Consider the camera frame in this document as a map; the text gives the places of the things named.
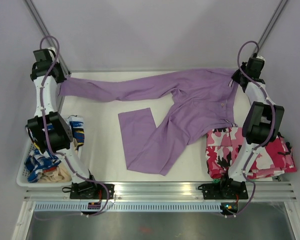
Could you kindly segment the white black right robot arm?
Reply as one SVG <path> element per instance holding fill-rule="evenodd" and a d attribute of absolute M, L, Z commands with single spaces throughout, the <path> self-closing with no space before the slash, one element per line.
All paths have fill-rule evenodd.
<path fill-rule="evenodd" d="M 260 152 L 279 132 L 285 109 L 268 96 L 265 82 L 260 78 L 264 65 L 265 59 L 255 53 L 232 76 L 248 97 L 250 110 L 242 127 L 244 141 L 238 156 L 218 185 L 222 199 L 248 198 L 248 172 Z"/>

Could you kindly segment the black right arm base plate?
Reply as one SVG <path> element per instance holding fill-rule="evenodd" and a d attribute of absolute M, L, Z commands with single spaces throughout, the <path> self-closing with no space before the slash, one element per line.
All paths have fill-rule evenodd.
<path fill-rule="evenodd" d="M 205 183 L 197 188 L 202 192 L 204 200 L 247 200 L 249 198 L 245 185 L 221 186 L 219 183 Z"/>

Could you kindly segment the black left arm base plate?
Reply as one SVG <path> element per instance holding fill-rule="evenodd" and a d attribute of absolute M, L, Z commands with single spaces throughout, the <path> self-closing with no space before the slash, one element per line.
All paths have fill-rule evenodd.
<path fill-rule="evenodd" d="M 101 184 L 92 182 L 73 183 L 70 190 L 70 199 L 74 200 L 106 200 L 113 199 L 115 192 L 114 184 Z"/>

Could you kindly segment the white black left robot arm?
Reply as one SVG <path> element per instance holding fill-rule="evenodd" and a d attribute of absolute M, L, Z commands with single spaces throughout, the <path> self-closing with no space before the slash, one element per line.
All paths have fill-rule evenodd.
<path fill-rule="evenodd" d="M 36 108 L 26 127 L 33 145 L 43 157 L 50 160 L 56 171 L 64 166 L 69 174 L 71 199 L 102 199 L 102 186 L 80 160 L 75 148 L 75 129 L 57 108 L 57 90 L 65 81 L 54 48 L 40 48 L 33 52 L 35 63 L 30 78 L 36 91 Z"/>

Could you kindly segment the purple trousers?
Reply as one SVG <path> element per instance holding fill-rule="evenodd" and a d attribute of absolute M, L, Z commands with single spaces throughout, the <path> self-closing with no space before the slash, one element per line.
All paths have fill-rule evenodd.
<path fill-rule="evenodd" d="M 150 108 L 121 112 L 118 121 L 129 171 L 165 176 L 187 146 L 208 131 L 234 126 L 238 84 L 233 70 L 200 68 L 125 81 L 68 77 L 60 95 L 101 103 L 170 99 L 156 124 Z"/>

